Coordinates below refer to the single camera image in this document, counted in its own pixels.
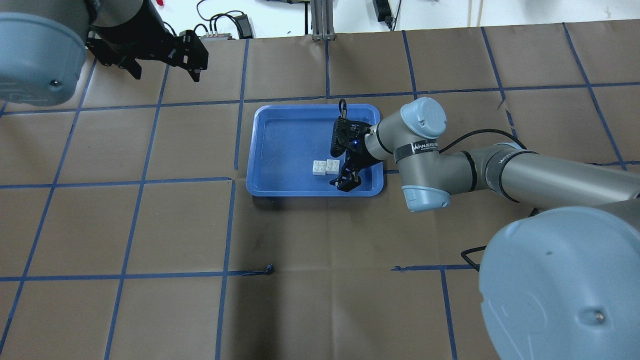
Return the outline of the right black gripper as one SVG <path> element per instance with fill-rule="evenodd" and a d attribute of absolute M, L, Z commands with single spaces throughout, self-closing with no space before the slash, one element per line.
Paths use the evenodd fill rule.
<path fill-rule="evenodd" d="M 343 116 L 334 121 L 330 155 L 333 158 L 344 155 L 344 161 L 337 177 L 329 181 L 330 186 L 345 193 L 361 186 L 360 171 L 373 166 L 373 156 L 366 148 L 366 135 L 370 133 L 371 125 L 364 121 Z"/>

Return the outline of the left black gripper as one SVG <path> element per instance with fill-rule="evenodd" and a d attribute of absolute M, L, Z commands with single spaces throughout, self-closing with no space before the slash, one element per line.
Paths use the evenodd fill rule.
<path fill-rule="evenodd" d="M 143 36 L 130 44 L 116 44 L 101 38 L 93 30 L 86 39 L 86 47 L 103 66 L 117 66 L 135 80 L 141 80 L 142 67 L 137 60 L 157 60 L 187 71 L 195 82 L 201 81 L 201 71 L 208 69 L 210 53 L 201 37 L 192 29 L 174 36 L 164 30 L 159 36 Z"/>

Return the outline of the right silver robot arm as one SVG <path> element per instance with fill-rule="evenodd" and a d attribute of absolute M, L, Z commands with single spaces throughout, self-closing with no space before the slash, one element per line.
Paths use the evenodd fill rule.
<path fill-rule="evenodd" d="M 349 118 L 338 101 L 330 153 L 345 157 L 331 185 L 395 163 L 410 212 L 487 192 L 531 209 L 483 246 L 475 266 L 482 321 L 501 360 L 639 358 L 639 175 L 542 155 L 514 137 L 446 153 L 448 119 L 423 96 L 386 118 Z"/>

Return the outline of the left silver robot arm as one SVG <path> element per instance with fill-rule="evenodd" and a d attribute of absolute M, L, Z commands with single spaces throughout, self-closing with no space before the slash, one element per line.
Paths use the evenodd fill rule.
<path fill-rule="evenodd" d="M 194 82 L 210 54 L 194 30 L 174 35 L 151 0 L 3 0 L 0 97 L 37 107 L 74 95 L 87 52 L 139 80 L 140 60 L 181 68 Z"/>

